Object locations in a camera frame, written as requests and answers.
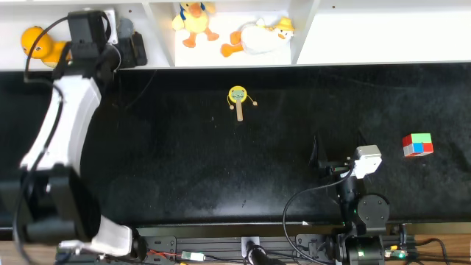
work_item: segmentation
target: yellow rubber duck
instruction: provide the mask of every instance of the yellow rubber duck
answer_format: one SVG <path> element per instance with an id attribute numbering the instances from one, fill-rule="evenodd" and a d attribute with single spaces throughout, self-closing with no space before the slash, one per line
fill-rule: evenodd
<path id="1" fill-rule="evenodd" d="M 26 55 L 29 54 L 32 44 L 42 31 L 43 29 L 39 26 L 34 26 L 23 32 L 23 35 L 21 36 L 21 46 Z M 54 41 L 51 36 L 45 34 L 38 41 L 35 50 L 32 52 L 32 58 L 41 59 L 45 65 L 54 68 L 59 62 L 60 54 L 62 53 L 64 46 L 65 41 Z"/>
<path id="2" fill-rule="evenodd" d="M 178 14 L 171 25 L 175 30 L 185 28 L 190 32 L 190 37 L 183 41 L 183 45 L 188 48 L 196 46 L 196 35 L 204 32 L 209 41 L 219 39 L 219 34 L 211 32 L 208 28 L 209 17 L 205 11 L 214 13 L 214 4 L 208 2 L 180 2 L 180 14 Z"/>

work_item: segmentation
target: rubik's cube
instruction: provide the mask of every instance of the rubik's cube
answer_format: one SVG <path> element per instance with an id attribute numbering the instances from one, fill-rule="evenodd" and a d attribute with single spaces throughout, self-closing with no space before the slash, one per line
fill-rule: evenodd
<path id="1" fill-rule="evenodd" d="M 424 156 L 433 153 L 430 133 L 412 133 L 403 138 L 404 156 Z"/>

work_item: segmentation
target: green cube face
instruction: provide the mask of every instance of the green cube face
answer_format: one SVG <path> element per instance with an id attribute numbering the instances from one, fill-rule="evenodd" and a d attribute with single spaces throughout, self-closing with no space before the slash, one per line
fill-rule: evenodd
<path id="1" fill-rule="evenodd" d="M 413 133 L 412 143 L 431 143 L 432 137 L 430 133 Z"/>

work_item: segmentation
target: plush duck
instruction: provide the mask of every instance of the plush duck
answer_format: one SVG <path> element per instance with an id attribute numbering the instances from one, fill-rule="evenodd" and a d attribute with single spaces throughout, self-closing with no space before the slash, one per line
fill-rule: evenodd
<path id="1" fill-rule="evenodd" d="M 43 29 L 39 26 L 34 26 L 23 32 L 23 35 L 21 36 L 21 46 L 26 55 L 29 54 L 32 44 L 42 31 Z M 32 58 L 41 59 L 45 65 L 54 68 L 59 62 L 64 46 L 65 41 L 54 41 L 51 36 L 45 34 L 39 40 L 35 50 L 32 52 Z"/>
<path id="2" fill-rule="evenodd" d="M 183 41 L 188 48 L 196 46 L 196 35 L 201 32 L 206 33 L 209 41 L 219 38 L 219 34 L 211 32 L 208 28 L 209 17 L 205 11 L 214 13 L 216 8 L 211 3 L 203 2 L 181 2 L 180 14 L 178 14 L 171 25 L 175 30 L 181 30 L 183 27 L 190 32 L 190 37 Z"/>
<path id="3" fill-rule="evenodd" d="M 242 30 L 231 33 L 230 44 L 221 47 L 224 57 L 234 52 L 245 51 L 248 54 L 263 54 L 271 52 L 287 44 L 294 35 L 291 19 L 281 18 L 280 23 L 274 27 L 267 27 L 261 18 L 257 23 L 248 23 Z"/>

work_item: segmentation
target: black table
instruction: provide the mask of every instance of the black table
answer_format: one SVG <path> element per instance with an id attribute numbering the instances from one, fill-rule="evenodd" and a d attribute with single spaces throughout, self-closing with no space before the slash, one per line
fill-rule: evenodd
<path id="1" fill-rule="evenodd" d="M 471 220 L 470 64 L 121 71 L 92 119 L 82 178 L 102 212 L 130 225 L 280 222 L 288 198 L 318 180 L 316 132 L 330 158 L 358 131 L 383 163 L 366 177 L 391 203 L 391 222 Z M 243 85 L 244 121 L 226 101 Z M 0 176 L 39 130 L 47 88 L 0 74 Z M 435 153 L 404 158 L 402 137 L 431 133 Z M 294 202 L 288 220 L 339 223 L 334 190 Z M 0 208 L 2 225 L 10 217 Z"/>

